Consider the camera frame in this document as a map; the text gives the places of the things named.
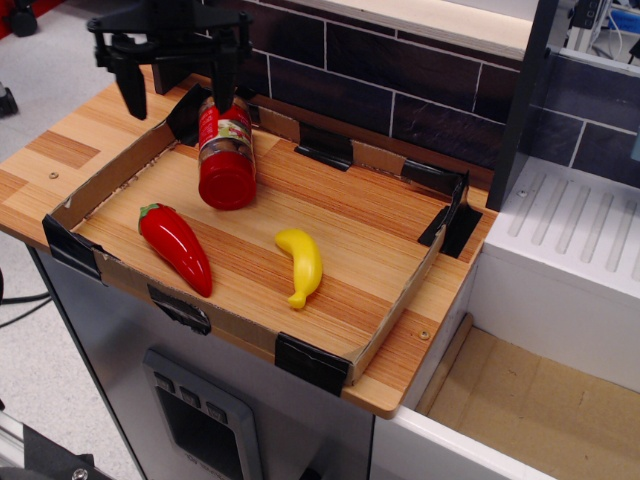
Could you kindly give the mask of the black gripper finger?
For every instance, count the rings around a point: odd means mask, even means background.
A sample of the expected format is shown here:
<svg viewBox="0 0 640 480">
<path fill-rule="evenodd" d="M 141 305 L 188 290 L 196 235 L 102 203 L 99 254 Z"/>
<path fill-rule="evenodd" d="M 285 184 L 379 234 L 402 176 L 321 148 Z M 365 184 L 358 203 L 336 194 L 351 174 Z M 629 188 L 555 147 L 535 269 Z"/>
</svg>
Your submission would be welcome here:
<svg viewBox="0 0 640 480">
<path fill-rule="evenodd" d="M 138 63 L 116 53 L 112 59 L 116 83 L 129 113 L 139 119 L 147 117 L 145 82 Z"/>
<path fill-rule="evenodd" d="M 219 37 L 211 59 L 212 94 L 219 112 L 227 112 L 234 99 L 237 54 L 230 38 Z"/>
</svg>

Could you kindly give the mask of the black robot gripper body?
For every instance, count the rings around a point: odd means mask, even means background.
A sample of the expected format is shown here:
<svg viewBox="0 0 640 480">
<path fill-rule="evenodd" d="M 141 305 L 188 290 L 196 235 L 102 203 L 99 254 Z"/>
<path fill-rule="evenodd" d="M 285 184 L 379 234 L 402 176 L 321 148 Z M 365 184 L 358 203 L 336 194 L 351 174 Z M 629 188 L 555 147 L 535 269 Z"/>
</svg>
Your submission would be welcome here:
<svg viewBox="0 0 640 480">
<path fill-rule="evenodd" d="M 87 24 L 100 65 L 187 63 L 221 59 L 240 62 L 252 51 L 251 16 L 200 1 L 137 1 Z"/>
</svg>

